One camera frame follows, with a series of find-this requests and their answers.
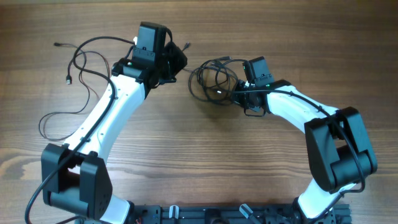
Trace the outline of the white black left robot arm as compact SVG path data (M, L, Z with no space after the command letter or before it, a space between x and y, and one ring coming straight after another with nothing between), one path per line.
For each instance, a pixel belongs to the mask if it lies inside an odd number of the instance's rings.
M106 162L133 112L152 89L176 82L187 57L166 26L141 22L127 55L116 62L108 87L83 124L61 145L48 144L41 155L45 204L98 223L135 223L134 204L113 194Z

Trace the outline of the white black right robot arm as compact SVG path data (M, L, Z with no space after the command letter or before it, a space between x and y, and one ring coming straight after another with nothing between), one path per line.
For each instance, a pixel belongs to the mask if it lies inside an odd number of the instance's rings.
M291 222L315 223L331 215L345 194L361 193L366 177L378 168L359 111L321 104L286 80L275 81L264 57L243 60L246 80L239 80L232 101L244 110L284 118L305 135L312 181L288 214Z

